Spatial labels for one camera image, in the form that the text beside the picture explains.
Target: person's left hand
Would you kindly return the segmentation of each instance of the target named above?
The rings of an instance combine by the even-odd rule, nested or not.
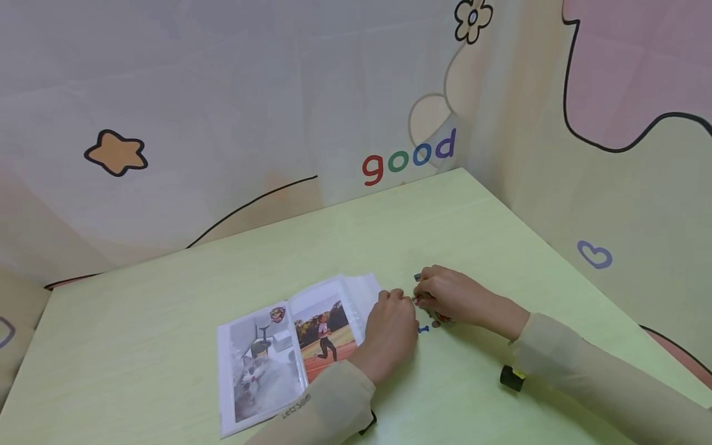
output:
[[[413,355],[418,320],[403,290],[381,290],[366,323],[366,339],[349,357],[378,386]]]

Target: light green table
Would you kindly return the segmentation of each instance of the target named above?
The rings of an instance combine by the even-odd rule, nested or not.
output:
[[[413,274],[432,263],[712,404],[709,390],[456,170],[55,290],[0,415],[0,444],[216,444],[217,325],[338,273],[374,272],[386,288],[412,289]],[[534,382],[520,394],[502,388],[509,359],[506,342],[482,330],[431,328],[413,363],[377,391],[377,426],[352,441],[625,442]]]

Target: cat photo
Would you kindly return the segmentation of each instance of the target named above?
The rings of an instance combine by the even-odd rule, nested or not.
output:
[[[283,314],[283,308],[273,308],[230,327],[237,424],[285,407],[303,390],[296,363],[299,349]]]

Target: orange star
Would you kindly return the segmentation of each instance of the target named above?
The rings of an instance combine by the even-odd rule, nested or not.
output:
[[[96,145],[84,152],[84,158],[100,165],[108,174],[121,177],[129,170],[148,167],[143,157],[144,143],[141,139],[126,139],[113,130],[101,130]]]

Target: cat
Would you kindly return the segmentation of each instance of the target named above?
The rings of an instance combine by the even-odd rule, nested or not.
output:
[[[292,367],[265,356],[242,357],[234,388],[236,422],[282,407],[302,390],[296,364]]]

